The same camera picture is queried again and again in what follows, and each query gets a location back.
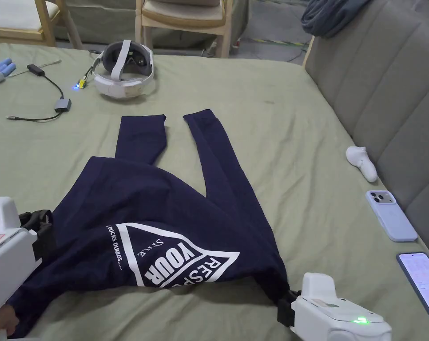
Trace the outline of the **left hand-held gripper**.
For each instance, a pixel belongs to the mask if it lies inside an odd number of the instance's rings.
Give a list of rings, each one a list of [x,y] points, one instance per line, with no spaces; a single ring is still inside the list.
[[[55,249],[54,217],[34,211],[30,232],[21,227],[14,201],[0,197],[0,309]]]

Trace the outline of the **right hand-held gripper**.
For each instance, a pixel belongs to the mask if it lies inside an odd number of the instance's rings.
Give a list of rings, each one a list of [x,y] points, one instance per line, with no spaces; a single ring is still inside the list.
[[[336,295],[334,280],[305,273],[302,290],[288,290],[278,303],[278,322],[302,341],[390,341],[384,318]]]

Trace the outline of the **person's left hand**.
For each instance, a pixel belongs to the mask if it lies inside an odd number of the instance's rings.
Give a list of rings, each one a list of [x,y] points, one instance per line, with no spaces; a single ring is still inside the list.
[[[0,308],[0,331],[5,330],[6,335],[10,336],[15,332],[18,323],[19,319],[13,307],[4,305]]]

